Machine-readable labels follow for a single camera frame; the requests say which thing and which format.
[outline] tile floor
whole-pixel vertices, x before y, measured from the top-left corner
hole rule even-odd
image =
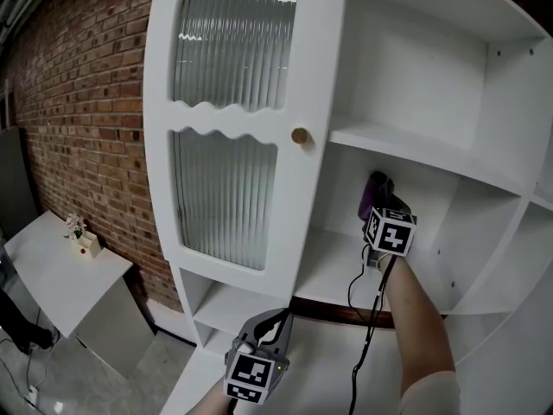
[[[10,297],[32,322],[38,307],[18,279],[8,288]],[[41,314],[39,324],[49,327]],[[0,340],[7,335],[0,329]],[[157,415],[173,390],[194,348],[158,332],[148,352],[128,380],[110,370],[74,337],[62,339],[48,363],[46,379],[39,386],[38,407],[45,415]],[[48,352],[35,351],[29,371],[30,384],[43,376]],[[6,363],[21,392],[25,390],[28,357],[10,342],[0,345]],[[0,364],[0,406],[8,415],[35,415],[17,395]]]

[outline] cabinet knob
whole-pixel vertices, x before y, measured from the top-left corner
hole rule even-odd
[[[309,132],[305,128],[295,128],[292,131],[292,141],[296,144],[305,144],[309,140]]]

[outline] small white table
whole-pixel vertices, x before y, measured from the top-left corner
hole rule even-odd
[[[80,257],[64,235],[65,223],[48,211],[11,239],[6,251],[63,336],[75,334],[128,377],[154,338],[122,278],[132,263],[105,248],[95,259]]]

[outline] ribbed glass panel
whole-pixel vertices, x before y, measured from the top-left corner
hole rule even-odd
[[[216,131],[173,133],[184,245],[263,270],[277,147]]]
[[[174,99],[284,105],[296,0],[183,0]]]

